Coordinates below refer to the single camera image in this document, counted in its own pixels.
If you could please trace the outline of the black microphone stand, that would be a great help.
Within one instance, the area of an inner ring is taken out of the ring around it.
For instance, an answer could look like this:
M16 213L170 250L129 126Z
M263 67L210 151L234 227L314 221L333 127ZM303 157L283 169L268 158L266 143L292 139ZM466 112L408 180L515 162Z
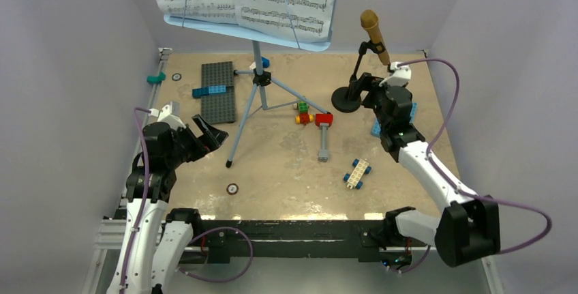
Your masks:
M357 76L362 59L368 50L375 54L386 52L382 42L377 44L371 41L361 42L358 49L358 58L353 73L349 78L348 86L337 88L331 96L332 105L340 112L352 113L358 110L363 105L361 93L363 91L371 91L382 80L382 78L372 76L368 72L362 73L359 77Z

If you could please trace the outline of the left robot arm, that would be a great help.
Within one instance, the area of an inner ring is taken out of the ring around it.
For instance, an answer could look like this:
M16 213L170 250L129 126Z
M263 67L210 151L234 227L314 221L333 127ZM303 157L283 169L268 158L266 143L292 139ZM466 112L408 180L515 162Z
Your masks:
M167 114L138 126L141 153L126 180L126 224L119 261L107 293L167 293L185 247L203 236L197 209L168 210L176 169L219 149L228 133L193 116L196 136Z

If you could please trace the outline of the gold microphone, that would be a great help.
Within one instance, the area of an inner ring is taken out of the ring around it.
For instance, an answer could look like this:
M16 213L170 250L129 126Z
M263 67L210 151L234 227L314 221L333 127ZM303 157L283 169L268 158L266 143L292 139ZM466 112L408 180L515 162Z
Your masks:
M369 36L370 49L378 56L382 65L388 65L391 60L381 34L378 15L373 10L365 10L360 15L360 22Z

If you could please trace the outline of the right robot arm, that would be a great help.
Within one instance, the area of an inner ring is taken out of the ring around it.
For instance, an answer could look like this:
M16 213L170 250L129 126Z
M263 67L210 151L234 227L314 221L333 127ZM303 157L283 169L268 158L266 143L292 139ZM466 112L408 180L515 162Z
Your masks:
M434 218L413 207L389 211L382 229L374 233L376 241L400 244L415 239L435 247L449 267L499 253L497 203L459 184L437 159L411 121L412 93L364 73L350 77L343 97L354 108L363 106L375 113L385 152L417 179L441 212L440 218Z

